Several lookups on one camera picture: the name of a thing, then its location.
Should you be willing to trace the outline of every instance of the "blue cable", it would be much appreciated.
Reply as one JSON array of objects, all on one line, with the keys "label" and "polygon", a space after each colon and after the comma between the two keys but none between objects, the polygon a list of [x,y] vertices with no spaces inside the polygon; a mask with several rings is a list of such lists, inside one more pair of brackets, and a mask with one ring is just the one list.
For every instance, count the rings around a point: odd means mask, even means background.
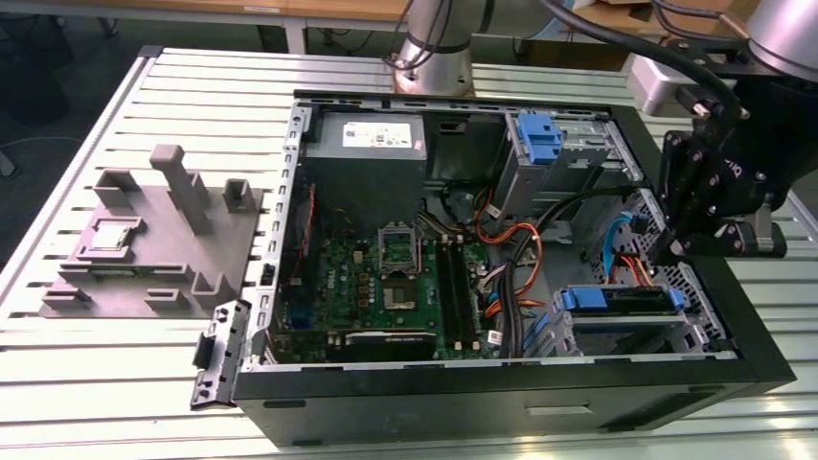
[{"label": "blue cable", "polygon": [[630,213],[622,213],[622,215],[614,219],[609,231],[605,233],[605,242],[602,243],[602,269],[605,276],[612,276],[612,270],[614,269],[614,237],[621,225],[630,223],[634,220],[634,216]]}]

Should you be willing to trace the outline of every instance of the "power supply label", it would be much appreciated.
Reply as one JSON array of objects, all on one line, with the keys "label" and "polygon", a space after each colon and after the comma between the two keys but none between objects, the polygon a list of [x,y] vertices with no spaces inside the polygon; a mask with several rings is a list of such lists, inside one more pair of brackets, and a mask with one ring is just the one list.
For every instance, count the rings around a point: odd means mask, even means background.
[{"label": "power supply label", "polygon": [[345,147],[412,149],[409,123],[348,123]]}]

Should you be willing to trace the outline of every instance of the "ram slot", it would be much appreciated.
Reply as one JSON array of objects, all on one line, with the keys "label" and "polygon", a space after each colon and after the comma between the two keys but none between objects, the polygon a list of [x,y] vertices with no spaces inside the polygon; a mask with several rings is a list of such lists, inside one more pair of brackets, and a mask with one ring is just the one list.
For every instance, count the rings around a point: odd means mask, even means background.
[{"label": "ram slot", "polygon": [[449,239],[440,241],[437,250],[440,306],[444,313],[444,339],[446,346],[460,349],[464,345],[461,343],[458,306],[452,278],[452,249],[453,245]]},{"label": "ram slot", "polygon": [[464,347],[478,350],[480,342],[474,331],[474,308],[472,307],[470,293],[470,273],[468,271],[466,259],[464,258],[464,245],[457,242],[452,250],[450,266],[452,281],[456,291],[456,303],[458,306],[458,324],[461,328],[461,340]]}]

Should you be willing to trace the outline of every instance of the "green motherboard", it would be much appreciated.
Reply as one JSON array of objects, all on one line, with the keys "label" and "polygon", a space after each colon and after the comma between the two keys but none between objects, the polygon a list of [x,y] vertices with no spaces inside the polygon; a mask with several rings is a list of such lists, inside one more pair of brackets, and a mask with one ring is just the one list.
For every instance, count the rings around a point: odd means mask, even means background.
[{"label": "green motherboard", "polygon": [[[469,302],[476,340],[454,345],[445,340],[437,251],[441,242],[420,241],[420,272],[386,276],[381,272],[378,239],[325,240],[318,262],[318,298],[310,306],[290,306],[287,356],[293,362],[327,362],[327,337],[353,331],[434,334],[438,343],[434,359],[496,357],[497,348],[486,341],[489,331],[481,328],[474,295]],[[402,241],[392,247],[385,245],[384,260],[400,262],[417,254],[417,246],[405,245]],[[465,272],[470,274],[465,282],[473,284],[477,268],[488,264],[486,248],[480,244],[462,247]]]}]

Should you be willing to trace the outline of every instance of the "slotted aluminum table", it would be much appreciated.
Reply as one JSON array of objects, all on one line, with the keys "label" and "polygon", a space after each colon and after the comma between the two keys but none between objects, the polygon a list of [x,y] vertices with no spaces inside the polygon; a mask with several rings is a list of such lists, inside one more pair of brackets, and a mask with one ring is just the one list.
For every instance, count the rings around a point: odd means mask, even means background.
[{"label": "slotted aluminum table", "polygon": [[[625,74],[476,65],[482,98],[633,104]],[[791,359],[799,381],[733,400],[656,432],[282,450],[237,410],[193,413],[191,365],[207,320],[45,319],[45,283],[98,205],[103,168],[162,183],[149,155],[185,146],[186,167],[209,186],[245,177],[275,191],[293,90],[392,91],[376,59],[165,49],[141,57],[0,275],[0,458],[167,458],[262,454],[334,458],[544,459],[818,457],[818,231],[792,199],[777,213],[791,255],[733,268]],[[657,142],[685,120],[646,118]],[[278,218],[265,195],[259,229]],[[259,275],[250,262],[247,279]],[[251,288],[246,298],[254,298]]]}]

